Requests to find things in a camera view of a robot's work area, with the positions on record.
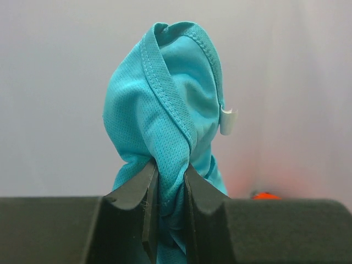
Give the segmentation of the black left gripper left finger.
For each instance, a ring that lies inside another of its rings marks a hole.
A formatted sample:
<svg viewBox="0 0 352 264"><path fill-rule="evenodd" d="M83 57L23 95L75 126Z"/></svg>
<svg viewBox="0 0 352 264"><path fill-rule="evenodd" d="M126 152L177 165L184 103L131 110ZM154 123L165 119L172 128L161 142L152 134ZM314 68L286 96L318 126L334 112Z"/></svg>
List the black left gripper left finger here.
<svg viewBox="0 0 352 264"><path fill-rule="evenodd" d="M155 162L104 196L84 263L156 263L158 168Z"/></svg>

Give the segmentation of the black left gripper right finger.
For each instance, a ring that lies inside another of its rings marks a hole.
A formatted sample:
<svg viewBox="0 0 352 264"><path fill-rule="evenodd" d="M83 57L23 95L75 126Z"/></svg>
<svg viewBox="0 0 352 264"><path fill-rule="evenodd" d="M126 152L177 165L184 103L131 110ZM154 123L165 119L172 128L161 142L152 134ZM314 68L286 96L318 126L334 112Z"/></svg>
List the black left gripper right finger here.
<svg viewBox="0 0 352 264"><path fill-rule="evenodd" d="M225 194L195 170L184 174L187 263L235 263Z"/></svg>

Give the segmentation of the teal t-shirt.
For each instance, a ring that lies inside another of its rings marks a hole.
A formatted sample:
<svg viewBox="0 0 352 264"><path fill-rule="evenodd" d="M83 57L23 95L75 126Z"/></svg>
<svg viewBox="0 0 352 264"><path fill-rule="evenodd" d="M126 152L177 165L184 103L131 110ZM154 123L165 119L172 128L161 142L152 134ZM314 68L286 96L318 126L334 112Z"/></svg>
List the teal t-shirt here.
<svg viewBox="0 0 352 264"><path fill-rule="evenodd" d="M184 173L192 165L226 191L211 151L226 118L222 70L207 32L183 21L157 23L113 73L103 123L124 165L118 188L154 159L159 170L158 263L186 263Z"/></svg>

